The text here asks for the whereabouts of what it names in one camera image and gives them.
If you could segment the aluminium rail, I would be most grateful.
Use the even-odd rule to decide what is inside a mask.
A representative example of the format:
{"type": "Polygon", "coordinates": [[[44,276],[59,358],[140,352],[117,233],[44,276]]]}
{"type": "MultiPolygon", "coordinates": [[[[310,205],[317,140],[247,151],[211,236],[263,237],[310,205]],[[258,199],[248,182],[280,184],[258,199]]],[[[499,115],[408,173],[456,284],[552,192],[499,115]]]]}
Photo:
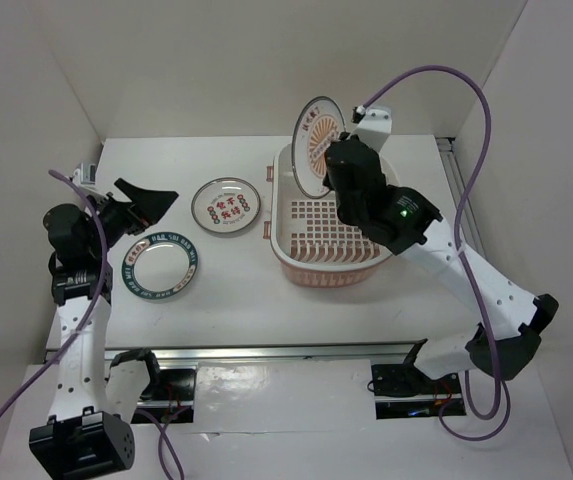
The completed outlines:
{"type": "Polygon", "coordinates": [[[374,363],[403,361],[415,342],[252,345],[153,348],[164,368],[200,363],[244,363],[300,360],[367,359],[374,363]]]}
{"type": "MultiPolygon", "coordinates": [[[[458,206],[461,196],[465,190],[466,180],[461,173],[455,156],[453,139],[448,137],[437,137],[436,144],[453,201],[455,206],[458,206]]],[[[480,256],[485,257],[485,250],[479,235],[475,215],[469,203],[465,205],[463,210],[461,230],[462,236],[466,242],[471,245],[480,256]]]]}

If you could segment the red characters plate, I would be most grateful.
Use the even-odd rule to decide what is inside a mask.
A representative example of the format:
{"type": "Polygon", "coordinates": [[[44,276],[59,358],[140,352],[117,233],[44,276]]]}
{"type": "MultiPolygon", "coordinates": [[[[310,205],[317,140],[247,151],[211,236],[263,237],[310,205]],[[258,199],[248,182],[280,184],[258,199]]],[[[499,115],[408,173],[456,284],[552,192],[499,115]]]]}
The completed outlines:
{"type": "Polygon", "coordinates": [[[261,197],[249,182],[233,177],[212,180],[192,198],[191,214],[204,230],[218,235],[240,232],[259,216],[261,197]]]}

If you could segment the dark green rim plate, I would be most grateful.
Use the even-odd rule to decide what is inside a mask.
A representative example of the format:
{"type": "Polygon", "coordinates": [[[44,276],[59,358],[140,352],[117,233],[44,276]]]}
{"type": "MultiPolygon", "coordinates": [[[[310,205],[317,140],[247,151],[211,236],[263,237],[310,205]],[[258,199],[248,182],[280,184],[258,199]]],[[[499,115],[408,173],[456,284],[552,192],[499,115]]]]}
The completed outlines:
{"type": "Polygon", "coordinates": [[[147,301],[174,297],[195,278],[198,251],[187,237],[158,232],[137,240],[124,255],[122,281],[127,290],[147,301]]]}

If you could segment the orange sunburst plate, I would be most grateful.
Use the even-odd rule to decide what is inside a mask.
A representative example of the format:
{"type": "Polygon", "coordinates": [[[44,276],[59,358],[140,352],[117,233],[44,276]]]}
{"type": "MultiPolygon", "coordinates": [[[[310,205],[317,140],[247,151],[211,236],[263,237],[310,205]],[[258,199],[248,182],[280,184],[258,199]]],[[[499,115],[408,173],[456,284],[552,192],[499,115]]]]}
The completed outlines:
{"type": "Polygon", "coordinates": [[[334,100],[318,96],[299,114],[291,142],[291,163],[295,181],[302,193],[312,199],[326,196],[324,153],[345,131],[343,114],[334,100]]]}

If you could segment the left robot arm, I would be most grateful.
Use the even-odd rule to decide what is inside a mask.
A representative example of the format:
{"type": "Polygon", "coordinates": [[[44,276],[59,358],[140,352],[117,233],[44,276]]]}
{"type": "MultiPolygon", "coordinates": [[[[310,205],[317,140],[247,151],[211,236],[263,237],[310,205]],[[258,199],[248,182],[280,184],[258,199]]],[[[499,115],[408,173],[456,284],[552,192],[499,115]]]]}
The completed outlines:
{"type": "Polygon", "coordinates": [[[83,207],[60,204],[43,218],[53,248],[49,271],[61,346],[52,358],[58,366],[55,397],[45,425],[30,431],[29,449],[52,479],[95,479],[130,469],[130,422],[139,397],[153,398],[163,387],[148,348],[105,362],[112,295],[108,252],[122,236],[159,222],[178,195],[123,179],[114,184],[125,200],[84,191],[83,207]]]}

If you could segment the right side aluminium rail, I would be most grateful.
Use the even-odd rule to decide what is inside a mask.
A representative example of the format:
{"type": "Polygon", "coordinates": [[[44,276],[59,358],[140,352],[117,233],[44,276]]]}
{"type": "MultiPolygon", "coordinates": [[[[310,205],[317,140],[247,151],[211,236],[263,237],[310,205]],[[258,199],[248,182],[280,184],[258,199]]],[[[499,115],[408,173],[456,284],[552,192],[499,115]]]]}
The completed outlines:
{"type": "MultiPolygon", "coordinates": [[[[448,137],[437,137],[436,144],[453,201],[455,206],[458,206],[461,196],[465,190],[466,180],[461,173],[455,156],[453,139],[448,137]]],[[[461,230],[462,236],[466,242],[471,245],[480,256],[485,257],[485,250],[479,235],[475,215],[469,203],[465,205],[463,210],[461,230]]]]}

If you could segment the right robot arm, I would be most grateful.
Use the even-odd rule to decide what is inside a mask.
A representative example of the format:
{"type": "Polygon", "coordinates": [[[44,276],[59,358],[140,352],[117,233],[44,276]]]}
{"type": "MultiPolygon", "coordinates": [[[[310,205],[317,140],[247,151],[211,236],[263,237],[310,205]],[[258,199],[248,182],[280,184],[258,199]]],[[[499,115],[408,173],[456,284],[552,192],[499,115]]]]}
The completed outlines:
{"type": "Polygon", "coordinates": [[[439,209],[419,191],[389,184],[379,154],[357,136],[333,141],[324,161],[323,183],[335,194],[342,223],[424,270],[482,316],[470,332],[415,347],[402,369],[406,387],[423,392],[447,374],[471,369],[514,379],[534,358],[558,301],[522,289],[474,249],[456,243],[439,209]]]}

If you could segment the pink white dish rack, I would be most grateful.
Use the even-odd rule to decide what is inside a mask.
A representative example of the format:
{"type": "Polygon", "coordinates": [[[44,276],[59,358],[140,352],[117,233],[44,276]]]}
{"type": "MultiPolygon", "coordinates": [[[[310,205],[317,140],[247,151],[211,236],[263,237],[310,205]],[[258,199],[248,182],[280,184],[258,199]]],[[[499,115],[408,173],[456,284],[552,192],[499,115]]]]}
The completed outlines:
{"type": "Polygon", "coordinates": [[[267,168],[272,183],[270,219],[263,237],[270,241],[282,272],[292,283],[310,288],[339,288],[360,283],[391,258],[384,247],[338,220],[333,193],[306,197],[284,147],[267,168]]]}

